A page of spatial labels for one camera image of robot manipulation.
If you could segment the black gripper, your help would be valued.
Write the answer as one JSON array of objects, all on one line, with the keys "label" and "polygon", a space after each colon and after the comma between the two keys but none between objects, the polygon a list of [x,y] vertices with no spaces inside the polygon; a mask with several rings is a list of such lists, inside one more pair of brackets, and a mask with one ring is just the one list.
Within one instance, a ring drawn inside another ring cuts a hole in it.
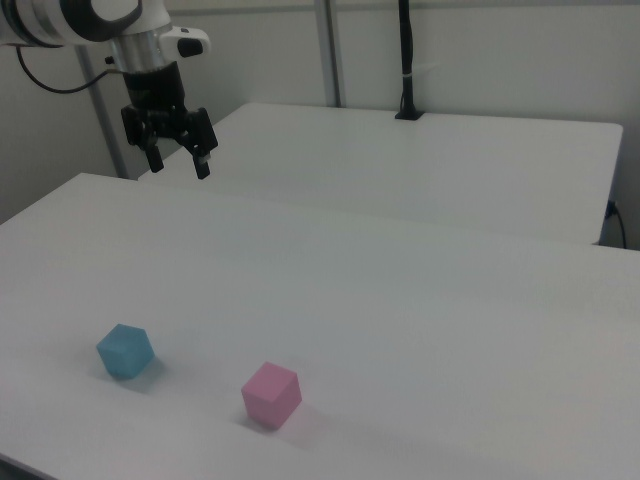
[{"label": "black gripper", "polygon": [[160,151],[151,140],[169,138],[192,151],[197,178],[207,178],[209,151],[218,146],[218,140],[207,111],[186,108],[178,64],[124,73],[123,79],[130,98],[130,104],[121,109],[126,138],[130,145],[146,149],[150,171],[158,173],[164,168]]}]

